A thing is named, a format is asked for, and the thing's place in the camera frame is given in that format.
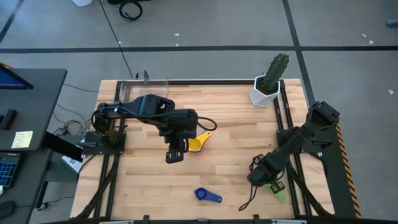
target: wire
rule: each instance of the wire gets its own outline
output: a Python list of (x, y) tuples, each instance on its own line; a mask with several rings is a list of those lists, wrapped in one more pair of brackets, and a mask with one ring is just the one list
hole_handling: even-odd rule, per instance
[[(72, 195), (72, 196), (67, 196), (67, 197), (63, 197), (63, 198), (60, 198), (60, 199), (56, 199), (56, 200), (49, 201), (49, 202), (43, 202), (43, 203), (54, 203), (54, 202), (59, 202), (59, 201), (61, 201), (63, 199), (66, 199), (66, 198), (74, 198), (74, 197), (75, 197), (75, 195)], [(17, 208), (26, 208), (26, 207), (33, 207), (33, 206), (35, 206), (35, 205), (21, 205), (21, 206), (17, 206)]]
[(245, 210), (249, 206), (250, 202), (253, 201), (254, 197), (256, 196), (256, 193), (257, 193), (257, 187), (251, 185), (250, 186), (250, 197), (249, 197), (249, 200), (239, 207), (239, 211), (240, 212)]
[(84, 124), (84, 123), (90, 123), (90, 122), (91, 122), (91, 119), (89, 119), (89, 120), (86, 121), (86, 122), (68, 123), (68, 121), (61, 121), (60, 119), (58, 119), (58, 117), (57, 117), (57, 115), (55, 115), (55, 113), (52, 113), (52, 115), (53, 115), (53, 117), (54, 117), (59, 123), (62, 123), (62, 124), (81, 125), (81, 124)]
[(93, 128), (94, 128), (95, 131), (97, 131), (98, 128), (95, 126), (94, 116), (95, 116), (95, 114), (98, 113), (99, 111), (100, 111), (99, 109), (94, 110), (94, 112), (93, 112), (93, 114), (91, 115), (91, 118), (90, 118), (91, 124), (93, 125)]
[[(138, 16), (133, 17), (133, 16), (130, 16), (128, 13), (123, 12), (123, 7), (130, 3), (139, 8)], [(122, 17), (122, 19), (124, 19), (125, 21), (128, 21), (128, 22), (136, 21), (137, 19), (139, 19), (142, 16), (142, 6), (137, 1), (126, 0), (126, 1), (122, 2), (122, 4), (119, 6), (119, 14)]]
[(125, 58), (125, 56), (124, 56), (123, 49), (122, 49), (122, 47), (121, 47), (120, 44), (119, 44), (118, 37), (116, 37), (116, 34), (115, 34), (114, 31), (113, 31), (113, 27), (112, 27), (112, 25), (111, 25), (111, 22), (109, 21), (108, 16), (106, 15), (104, 6), (102, 5), (102, 1), (99, 0), (99, 3), (101, 4), (102, 11), (104, 12), (105, 18), (106, 18), (106, 20), (107, 20), (107, 22), (108, 22), (108, 24), (109, 24), (109, 27), (111, 28), (111, 31), (112, 31), (112, 33), (113, 33), (113, 36), (114, 36), (114, 38), (116, 39), (116, 43), (118, 43), (119, 50), (120, 50), (120, 52), (122, 53), (122, 56), (123, 56), (123, 59), (124, 59), (124, 63), (126, 63), (127, 69), (129, 70), (130, 77), (131, 77), (131, 79), (134, 79), (133, 76), (132, 76), (132, 72), (131, 72), (130, 66), (129, 66), (129, 64), (127, 63), (127, 60), (126, 60), (126, 58)]
[(184, 152), (188, 152), (189, 151), (189, 140), (185, 139), (185, 150)]
[(66, 109), (66, 108), (64, 108), (63, 106), (59, 105), (58, 103), (57, 103), (57, 106), (59, 106), (61, 109), (65, 110), (65, 111), (69, 111), (69, 112), (74, 113), (74, 114), (78, 115), (79, 117), (81, 117), (82, 120), (83, 120), (83, 122), (84, 122), (84, 124), (85, 124), (85, 128), (84, 128), (83, 131), (86, 131), (86, 130), (87, 130), (87, 122), (86, 122), (86, 119), (85, 119), (82, 115), (80, 115), (80, 113), (77, 113), (77, 112), (74, 112), (74, 111), (72, 111), (72, 110)]
[[(252, 162), (251, 162), (250, 165), (249, 165), (249, 170), (250, 170), (250, 172), (253, 171), (254, 164), (255, 164), (255, 158), (256, 158), (256, 157), (253, 157)], [(285, 169), (283, 169), (282, 174), (281, 174), (276, 180), (274, 180), (274, 181), (272, 181), (272, 182), (269, 182), (269, 183), (256, 183), (256, 185), (257, 185), (257, 184), (258, 184), (258, 185), (276, 184), (278, 181), (280, 181), (280, 180), (283, 178), (284, 174), (285, 174)], [(240, 211), (240, 212), (243, 211), (243, 210), (245, 210), (245, 209), (249, 206), (250, 202), (254, 200), (254, 197), (256, 196), (256, 193), (257, 193), (257, 187), (251, 185), (249, 200), (248, 200), (246, 203), (244, 203), (243, 205), (241, 205), (241, 206), (239, 207), (239, 211)]]
[(79, 131), (76, 133), (76, 135), (78, 135), (78, 134), (80, 133), (81, 129), (83, 128), (83, 124), (81, 124), (81, 123), (80, 123), (79, 121), (77, 121), (77, 120), (70, 120), (70, 121), (67, 121), (67, 124), (64, 124), (64, 125), (63, 125), (63, 128), (65, 128), (66, 130), (68, 130), (69, 125), (74, 124), (74, 123), (77, 123), (77, 124), (80, 125)]
[(69, 86), (69, 87), (72, 87), (72, 88), (75, 88), (75, 89), (77, 89), (77, 90), (81, 90), (81, 91), (87, 91), (87, 92), (90, 92), (90, 93), (97, 93), (98, 91), (94, 91), (94, 90), (84, 90), (84, 89), (82, 89), (82, 88), (78, 88), (78, 87), (75, 87), (75, 86), (73, 86), (73, 85), (69, 85), (69, 84), (63, 84), (63, 85), (65, 85), (65, 86)]
[(7, 67), (7, 68), (12, 68), (9, 64), (4, 63), (4, 62), (0, 62), (0, 65)]
[(205, 117), (198, 117), (198, 119), (204, 119), (204, 120), (210, 121), (210, 122), (212, 122), (212, 123), (214, 124), (214, 128), (206, 128), (206, 127), (204, 127), (201, 123), (199, 123), (199, 121), (198, 121), (198, 122), (197, 122), (197, 125), (198, 125), (199, 127), (203, 128), (205, 131), (215, 131), (215, 130), (217, 129), (217, 123), (216, 123), (216, 121), (214, 121), (214, 120), (212, 120), (212, 119), (210, 119), (210, 118), (205, 118)]
[(49, 201), (49, 202), (43, 202), (43, 203), (54, 203), (54, 202), (59, 202), (59, 201), (61, 201), (63, 199), (66, 199), (66, 198), (73, 198), (73, 197), (75, 197), (75, 195), (67, 196), (67, 197), (63, 197), (63, 198), (57, 199), (57, 200), (53, 200), (53, 201)]

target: orange and black hazard tape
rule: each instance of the orange and black hazard tape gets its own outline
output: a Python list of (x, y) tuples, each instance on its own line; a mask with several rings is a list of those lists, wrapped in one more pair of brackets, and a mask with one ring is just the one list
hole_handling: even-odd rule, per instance
[(346, 169), (349, 191), (351, 192), (351, 198), (353, 199), (355, 215), (356, 215), (356, 218), (362, 218), (361, 211), (359, 210), (358, 199), (357, 199), (356, 193), (355, 193), (355, 187), (354, 187), (353, 178), (351, 175), (351, 169), (349, 168), (349, 165), (348, 165), (347, 152), (346, 152), (346, 148), (344, 147), (343, 135), (341, 133), (340, 125), (338, 125), (338, 124), (336, 125), (336, 130), (337, 130), (338, 142), (340, 144), (341, 155), (343, 156), (343, 162), (344, 162), (344, 166)]

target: concrete floor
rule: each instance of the concrete floor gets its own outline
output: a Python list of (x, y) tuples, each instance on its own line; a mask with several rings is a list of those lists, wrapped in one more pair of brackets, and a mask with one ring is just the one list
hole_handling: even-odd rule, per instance
[[(0, 29), (21, 0), (0, 2)], [(301, 46), (398, 45), (398, 29), (385, 26), (398, 17), (394, 0), (289, 0)], [(280, 0), (152, 0), (143, 16), (126, 22), (118, 8), (104, 7), (122, 47), (268, 45), (293, 46)], [(6, 54), (4, 49), (118, 47), (98, 0), (76, 7), (72, 0), (25, 0), (4, 39), (0, 61), (17, 68), (66, 68), (65, 83), (97, 90), (100, 80), (128, 78), (119, 52)], [(151, 78), (253, 78), (265, 72), (278, 51), (126, 52), (132, 73)], [(284, 78), (301, 78), (294, 51)], [(398, 220), (398, 52), (304, 52), (316, 100), (341, 113), (349, 163), (364, 218)], [(85, 118), (95, 93), (62, 89), (60, 105)], [(79, 119), (55, 109), (63, 120)], [(51, 120), (49, 131), (61, 125)], [(73, 195), (76, 184), (49, 185), (45, 200)], [(64, 220), (73, 200), (35, 211), (31, 223)]]

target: wooden tabletop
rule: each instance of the wooden tabletop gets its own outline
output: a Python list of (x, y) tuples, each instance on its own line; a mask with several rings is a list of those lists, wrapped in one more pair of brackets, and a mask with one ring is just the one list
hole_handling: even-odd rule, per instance
[[(116, 80), (101, 82), (97, 104), (113, 102)], [(299, 79), (285, 80), (294, 125), (301, 126), (307, 114), (303, 88)], [(155, 126), (135, 119), (126, 120), (126, 148), (121, 156), (113, 220), (179, 219), (250, 219), (293, 218), (294, 213), (286, 175), (287, 200), (281, 202), (265, 187), (257, 190), (256, 198), (242, 212), (238, 208), (250, 194), (246, 180), (254, 156), (277, 148), (274, 105), (258, 108), (249, 99), (252, 85), (171, 85), (169, 96), (176, 108), (195, 109), (199, 116), (214, 119), (218, 129), (212, 132), (200, 154), (186, 153), (184, 160), (166, 164), (168, 145), (159, 137)], [(287, 127), (282, 110), (284, 126)], [(333, 206), (320, 161), (300, 155), (308, 188), (333, 213)], [(71, 217), (78, 215), (98, 188), (103, 156), (96, 156), (84, 167), (78, 181)], [(222, 203), (198, 201), (193, 191), (204, 187), (223, 197)], [(298, 201), (304, 214), (299, 188)], [(105, 214), (105, 193), (101, 214)]]

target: yellow object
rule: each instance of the yellow object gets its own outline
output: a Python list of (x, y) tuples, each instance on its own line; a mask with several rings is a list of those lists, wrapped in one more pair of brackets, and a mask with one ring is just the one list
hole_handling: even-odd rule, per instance
[(0, 65), (5, 66), (7, 68), (12, 68), (9, 64), (4, 63), (4, 62), (0, 62)]
[(209, 131), (202, 132), (195, 139), (189, 140), (189, 152), (198, 153), (201, 151), (205, 141), (211, 136)]
[(14, 141), (12, 142), (11, 149), (19, 149), (29, 147), (30, 140), (32, 139), (33, 131), (19, 131), (15, 133)]

